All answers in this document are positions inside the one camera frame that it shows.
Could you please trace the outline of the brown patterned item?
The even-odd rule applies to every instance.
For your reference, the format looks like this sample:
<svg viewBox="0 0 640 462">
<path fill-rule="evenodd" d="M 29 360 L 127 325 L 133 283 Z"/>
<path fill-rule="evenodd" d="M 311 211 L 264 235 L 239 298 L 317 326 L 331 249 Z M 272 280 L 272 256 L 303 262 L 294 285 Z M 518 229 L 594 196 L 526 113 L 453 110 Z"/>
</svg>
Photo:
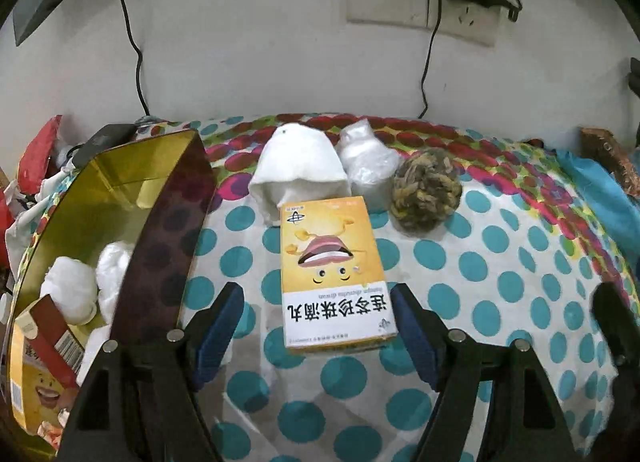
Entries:
<svg viewBox="0 0 640 462">
<path fill-rule="evenodd" d="M 582 127 L 579 130 L 579 142 L 582 156 L 598 162 L 625 190 L 639 188 L 639 173 L 609 130 Z"/>
</svg>

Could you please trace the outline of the white towel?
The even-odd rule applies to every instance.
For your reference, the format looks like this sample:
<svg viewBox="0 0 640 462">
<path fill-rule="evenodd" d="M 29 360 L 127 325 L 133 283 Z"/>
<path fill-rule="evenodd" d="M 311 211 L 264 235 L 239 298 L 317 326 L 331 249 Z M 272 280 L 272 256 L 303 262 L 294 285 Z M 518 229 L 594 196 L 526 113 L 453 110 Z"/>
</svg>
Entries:
<svg viewBox="0 0 640 462">
<path fill-rule="evenodd" d="M 298 123 L 274 131 L 248 191 L 268 226 L 280 224 L 280 208 L 287 203 L 352 195 L 341 159 L 326 134 Z"/>
</svg>

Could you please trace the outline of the red bag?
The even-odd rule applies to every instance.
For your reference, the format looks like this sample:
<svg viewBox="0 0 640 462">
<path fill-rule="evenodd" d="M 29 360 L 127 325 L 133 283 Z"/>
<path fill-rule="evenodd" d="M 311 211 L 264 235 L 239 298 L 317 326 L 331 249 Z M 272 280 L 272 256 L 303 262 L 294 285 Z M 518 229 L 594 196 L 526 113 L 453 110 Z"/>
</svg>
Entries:
<svg viewBox="0 0 640 462">
<path fill-rule="evenodd" d="M 46 179 L 62 118 L 60 114 L 50 118 L 21 156 L 16 178 L 21 193 L 33 196 L 39 192 Z"/>
</svg>

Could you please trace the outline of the yellow medicine box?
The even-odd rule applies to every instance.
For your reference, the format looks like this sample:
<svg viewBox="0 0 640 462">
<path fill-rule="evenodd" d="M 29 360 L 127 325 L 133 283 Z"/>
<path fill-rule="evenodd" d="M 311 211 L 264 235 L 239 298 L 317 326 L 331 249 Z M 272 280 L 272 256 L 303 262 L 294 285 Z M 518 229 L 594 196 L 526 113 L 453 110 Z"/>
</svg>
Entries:
<svg viewBox="0 0 640 462">
<path fill-rule="evenodd" d="M 361 196 L 280 208 L 283 343 L 290 352 L 367 349 L 397 326 Z"/>
</svg>

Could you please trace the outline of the brown yarn ball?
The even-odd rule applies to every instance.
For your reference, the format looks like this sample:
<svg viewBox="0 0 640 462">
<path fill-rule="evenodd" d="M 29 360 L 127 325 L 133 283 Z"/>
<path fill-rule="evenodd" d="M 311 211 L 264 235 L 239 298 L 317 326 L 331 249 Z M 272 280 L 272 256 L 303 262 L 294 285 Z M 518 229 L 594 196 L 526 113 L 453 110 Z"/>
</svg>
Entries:
<svg viewBox="0 0 640 462">
<path fill-rule="evenodd" d="M 413 153 L 396 170 L 390 214 L 402 230 L 425 234 L 457 211 L 462 191 L 451 156 L 428 148 Z"/>
</svg>

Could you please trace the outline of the black wall hook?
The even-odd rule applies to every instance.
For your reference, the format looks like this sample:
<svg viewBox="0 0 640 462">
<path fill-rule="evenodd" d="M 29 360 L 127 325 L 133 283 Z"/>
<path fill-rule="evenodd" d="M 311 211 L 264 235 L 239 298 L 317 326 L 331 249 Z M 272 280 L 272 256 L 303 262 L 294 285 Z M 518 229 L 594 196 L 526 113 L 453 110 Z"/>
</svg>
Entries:
<svg viewBox="0 0 640 462">
<path fill-rule="evenodd" d="M 640 61 L 637 58 L 629 60 L 629 73 L 627 74 L 627 85 L 629 89 L 640 97 Z"/>
</svg>

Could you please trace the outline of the blue cloth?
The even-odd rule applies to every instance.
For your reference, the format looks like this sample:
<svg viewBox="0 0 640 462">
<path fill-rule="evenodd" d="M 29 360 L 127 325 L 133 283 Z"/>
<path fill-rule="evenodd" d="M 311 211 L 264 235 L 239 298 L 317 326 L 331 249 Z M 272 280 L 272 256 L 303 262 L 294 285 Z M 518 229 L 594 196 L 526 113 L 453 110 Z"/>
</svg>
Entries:
<svg viewBox="0 0 640 462">
<path fill-rule="evenodd" d="M 599 163 L 568 150 L 556 152 L 556 159 L 616 242 L 631 269 L 636 271 L 639 268 L 639 204 L 624 193 Z"/>
</svg>

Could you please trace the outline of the yellow box in tin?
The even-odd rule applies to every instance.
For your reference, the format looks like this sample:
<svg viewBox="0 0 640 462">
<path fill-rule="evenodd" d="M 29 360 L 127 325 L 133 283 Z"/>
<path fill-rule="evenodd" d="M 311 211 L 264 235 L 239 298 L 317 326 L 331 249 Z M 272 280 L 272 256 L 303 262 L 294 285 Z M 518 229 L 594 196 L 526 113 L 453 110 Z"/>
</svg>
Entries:
<svg viewBox="0 0 640 462">
<path fill-rule="evenodd" d="M 66 391 L 32 348 L 19 322 L 14 322 L 10 347 L 11 404 L 18 425 L 35 436 L 42 422 L 60 426 L 58 414 Z"/>
</svg>

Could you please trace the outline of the grey white sock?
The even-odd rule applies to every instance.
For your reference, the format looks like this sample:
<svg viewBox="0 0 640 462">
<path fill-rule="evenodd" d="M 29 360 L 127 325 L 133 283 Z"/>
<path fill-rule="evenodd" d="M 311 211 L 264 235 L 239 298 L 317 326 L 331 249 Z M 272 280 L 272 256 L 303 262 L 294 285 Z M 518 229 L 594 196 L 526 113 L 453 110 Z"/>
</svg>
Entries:
<svg viewBox="0 0 640 462">
<path fill-rule="evenodd" d="M 108 244 L 96 264 L 98 304 L 102 318 L 112 324 L 119 298 L 119 291 L 131 260 L 134 245 L 124 241 Z"/>
</svg>

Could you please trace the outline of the gold metal tin box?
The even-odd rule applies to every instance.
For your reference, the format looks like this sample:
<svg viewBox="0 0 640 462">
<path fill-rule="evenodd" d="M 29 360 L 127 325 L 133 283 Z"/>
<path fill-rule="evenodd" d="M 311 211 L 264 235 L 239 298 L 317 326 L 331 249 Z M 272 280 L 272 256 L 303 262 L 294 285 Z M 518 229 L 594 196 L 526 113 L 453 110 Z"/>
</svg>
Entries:
<svg viewBox="0 0 640 462">
<path fill-rule="evenodd" d="M 173 329 L 198 236 L 216 190 L 201 137 L 182 130 L 97 154 L 54 199 L 25 253 L 12 319 L 38 300 L 60 256 L 96 266 L 104 248 L 132 245 L 112 331 L 143 343 Z"/>
</svg>

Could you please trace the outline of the clear plastic bundle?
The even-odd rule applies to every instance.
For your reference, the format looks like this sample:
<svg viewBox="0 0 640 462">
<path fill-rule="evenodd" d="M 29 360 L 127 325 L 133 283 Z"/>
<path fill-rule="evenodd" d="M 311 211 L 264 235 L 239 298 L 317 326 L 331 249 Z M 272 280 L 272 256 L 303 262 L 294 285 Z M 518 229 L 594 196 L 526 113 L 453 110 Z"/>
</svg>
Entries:
<svg viewBox="0 0 640 462">
<path fill-rule="evenodd" d="M 393 179 L 401 156 L 375 136 L 368 120 L 340 131 L 336 151 L 353 196 L 362 196 L 371 213 L 387 211 L 392 203 Z"/>
</svg>

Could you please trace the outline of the black set-top box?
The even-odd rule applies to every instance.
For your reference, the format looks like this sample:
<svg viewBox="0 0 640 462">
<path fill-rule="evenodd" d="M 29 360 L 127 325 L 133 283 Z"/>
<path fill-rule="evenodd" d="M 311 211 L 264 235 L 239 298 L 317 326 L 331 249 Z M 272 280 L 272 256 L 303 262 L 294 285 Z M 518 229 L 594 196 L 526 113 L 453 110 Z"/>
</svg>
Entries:
<svg viewBox="0 0 640 462">
<path fill-rule="evenodd" d="M 135 133 L 136 124 L 107 124 L 75 151 L 70 162 L 83 168 L 99 153 L 129 142 Z"/>
</svg>

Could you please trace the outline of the white wall socket plate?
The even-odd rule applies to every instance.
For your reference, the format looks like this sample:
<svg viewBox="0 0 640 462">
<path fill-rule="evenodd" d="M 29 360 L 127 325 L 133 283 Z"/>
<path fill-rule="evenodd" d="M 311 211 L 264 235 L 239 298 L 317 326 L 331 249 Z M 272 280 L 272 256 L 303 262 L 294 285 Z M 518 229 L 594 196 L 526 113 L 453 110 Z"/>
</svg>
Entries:
<svg viewBox="0 0 640 462">
<path fill-rule="evenodd" d="M 495 46 L 500 9 L 458 0 L 345 0 L 349 23 L 431 30 L 459 40 Z"/>
</svg>

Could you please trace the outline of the red medicine box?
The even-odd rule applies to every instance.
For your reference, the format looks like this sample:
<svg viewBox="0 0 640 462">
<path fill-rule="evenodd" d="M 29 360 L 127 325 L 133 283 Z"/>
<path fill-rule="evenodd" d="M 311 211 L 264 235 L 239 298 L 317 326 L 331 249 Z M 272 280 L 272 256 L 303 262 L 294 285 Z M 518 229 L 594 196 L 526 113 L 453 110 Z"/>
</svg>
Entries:
<svg viewBox="0 0 640 462">
<path fill-rule="evenodd" d="M 38 358 L 64 388 L 77 388 L 85 349 L 50 295 L 30 304 L 16 319 Z"/>
</svg>

